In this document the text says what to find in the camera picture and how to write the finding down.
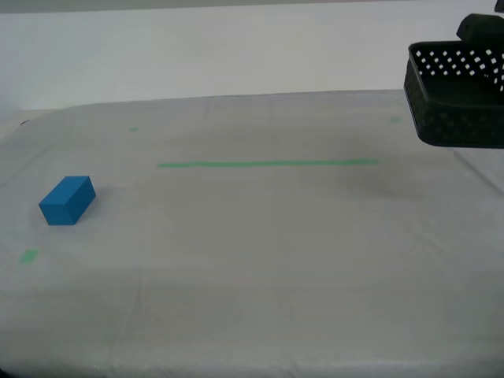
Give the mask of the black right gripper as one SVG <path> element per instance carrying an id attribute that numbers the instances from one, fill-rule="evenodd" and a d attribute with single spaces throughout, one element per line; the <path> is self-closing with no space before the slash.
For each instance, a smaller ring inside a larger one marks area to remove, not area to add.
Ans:
<path id="1" fill-rule="evenodd" d="M 495 11 L 504 11 L 504 0 L 496 2 Z M 456 35 L 462 42 L 475 46 L 502 46 L 503 19 L 471 13 L 461 21 Z"/>

